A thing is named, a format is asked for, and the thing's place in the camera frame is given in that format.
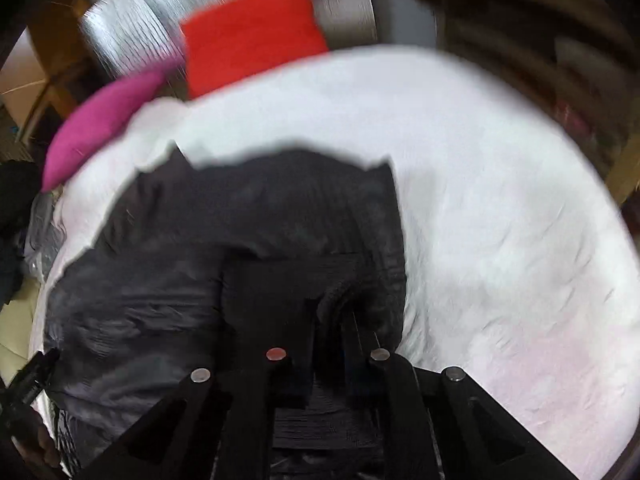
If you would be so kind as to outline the black quilted jacket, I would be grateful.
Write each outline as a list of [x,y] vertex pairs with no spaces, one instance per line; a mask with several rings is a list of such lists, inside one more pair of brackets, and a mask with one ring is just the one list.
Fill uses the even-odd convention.
[[72,471],[88,467],[199,367],[284,349],[294,391],[311,346],[343,382],[336,335],[361,314],[401,340],[405,245],[393,171],[310,151],[194,168],[180,152],[130,183],[49,292],[47,394]]

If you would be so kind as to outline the cream leather sofa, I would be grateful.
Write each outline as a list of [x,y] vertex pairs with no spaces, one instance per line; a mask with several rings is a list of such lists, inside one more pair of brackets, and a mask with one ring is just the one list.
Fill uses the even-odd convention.
[[34,278],[24,278],[21,289],[0,313],[0,373],[9,385],[29,360],[29,341],[40,291]]

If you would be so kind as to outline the grey garment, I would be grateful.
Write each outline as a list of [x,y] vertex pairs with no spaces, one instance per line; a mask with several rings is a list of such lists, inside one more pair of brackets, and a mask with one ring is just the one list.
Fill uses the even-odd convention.
[[32,203],[25,234],[23,266],[26,273],[43,284],[66,239],[54,218],[58,198],[52,192],[40,193]]

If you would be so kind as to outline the white pink bed blanket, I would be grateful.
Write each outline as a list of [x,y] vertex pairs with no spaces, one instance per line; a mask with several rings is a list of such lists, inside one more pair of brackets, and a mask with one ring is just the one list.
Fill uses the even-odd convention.
[[501,81],[378,46],[146,104],[67,183],[51,281],[171,145],[200,166],[292,146],[389,160],[408,269],[401,354],[464,368],[579,478],[622,456],[639,420],[638,254],[582,152]]

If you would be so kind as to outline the magenta pillow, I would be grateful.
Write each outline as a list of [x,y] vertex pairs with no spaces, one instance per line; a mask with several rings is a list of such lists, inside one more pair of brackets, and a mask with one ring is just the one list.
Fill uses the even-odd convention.
[[154,99],[165,79],[163,70],[119,78],[78,106],[51,141],[41,191],[52,191],[70,180],[92,155],[119,136],[130,118]]

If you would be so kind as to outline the silver foil insulation mat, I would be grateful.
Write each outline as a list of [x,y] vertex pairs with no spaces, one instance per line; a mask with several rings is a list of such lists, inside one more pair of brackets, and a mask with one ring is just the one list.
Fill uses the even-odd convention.
[[[222,0],[98,0],[80,19],[88,46],[104,70],[126,77],[183,59],[181,22]],[[332,49],[376,40],[371,0],[312,0],[314,17]]]

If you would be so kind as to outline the red pillow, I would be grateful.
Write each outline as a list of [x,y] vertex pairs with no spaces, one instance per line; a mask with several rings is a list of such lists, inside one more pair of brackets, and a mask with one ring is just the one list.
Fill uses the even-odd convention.
[[222,0],[180,24],[190,97],[329,51],[311,0]]

